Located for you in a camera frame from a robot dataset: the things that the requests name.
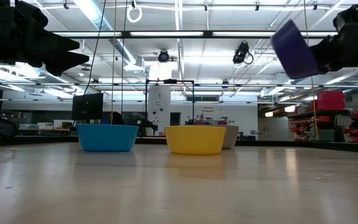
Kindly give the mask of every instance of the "yellow bowl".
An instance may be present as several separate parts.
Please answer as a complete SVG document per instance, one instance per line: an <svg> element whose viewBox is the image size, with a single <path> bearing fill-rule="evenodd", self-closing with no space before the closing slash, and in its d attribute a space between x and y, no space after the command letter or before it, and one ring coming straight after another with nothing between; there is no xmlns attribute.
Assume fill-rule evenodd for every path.
<svg viewBox="0 0 358 224"><path fill-rule="evenodd" d="M209 155L221 152L226 128L214 126L165 127L168 148L173 153Z"/></svg>

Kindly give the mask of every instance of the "purple object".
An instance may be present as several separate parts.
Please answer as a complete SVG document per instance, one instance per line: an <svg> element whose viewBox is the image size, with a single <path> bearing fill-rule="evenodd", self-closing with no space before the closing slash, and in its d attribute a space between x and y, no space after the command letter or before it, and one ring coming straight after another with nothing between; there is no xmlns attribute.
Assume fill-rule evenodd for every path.
<svg viewBox="0 0 358 224"><path fill-rule="evenodd" d="M272 46L291 79L320 74L311 50L292 20L272 36Z"/></svg>

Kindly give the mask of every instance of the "bowl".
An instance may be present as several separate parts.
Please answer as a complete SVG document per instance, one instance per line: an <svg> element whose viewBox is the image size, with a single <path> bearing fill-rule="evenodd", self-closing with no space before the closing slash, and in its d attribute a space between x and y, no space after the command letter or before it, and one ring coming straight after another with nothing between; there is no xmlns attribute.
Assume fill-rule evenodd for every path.
<svg viewBox="0 0 358 224"><path fill-rule="evenodd" d="M222 149L231 149L236 144L237 136L239 134L238 126L218 125L218 124L195 124L195 126L202 126L202 125L227 128L226 134L224 135Z"/></svg>
<svg viewBox="0 0 358 224"><path fill-rule="evenodd" d="M126 152L135 144L138 126L77 124L78 140L84 151Z"/></svg>
<svg viewBox="0 0 358 224"><path fill-rule="evenodd" d="M173 153L210 155L221 152L226 128L215 126L167 126L165 135Z"/></svg>

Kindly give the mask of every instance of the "black monitor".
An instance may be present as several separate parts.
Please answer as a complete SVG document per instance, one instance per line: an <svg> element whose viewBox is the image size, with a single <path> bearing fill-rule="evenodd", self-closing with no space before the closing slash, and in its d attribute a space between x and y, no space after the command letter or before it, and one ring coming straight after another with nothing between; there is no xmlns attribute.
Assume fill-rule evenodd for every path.
<svg viewBox="0 0 358 224"><path fill-rule="evenodd" d="M103 93L74 96L72 120L102 119Z"/></svg>

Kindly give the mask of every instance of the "blue bowl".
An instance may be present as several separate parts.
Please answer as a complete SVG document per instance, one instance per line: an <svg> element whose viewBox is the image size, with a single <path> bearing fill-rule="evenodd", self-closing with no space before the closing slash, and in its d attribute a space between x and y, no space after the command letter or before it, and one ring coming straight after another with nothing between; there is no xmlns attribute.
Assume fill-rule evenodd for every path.
<svg viewBox="0 0 358 224"><path fill-rule="evenodd" d="M126 152L135 144L138 126L77 124L78 140L84 151Z"/></svg>

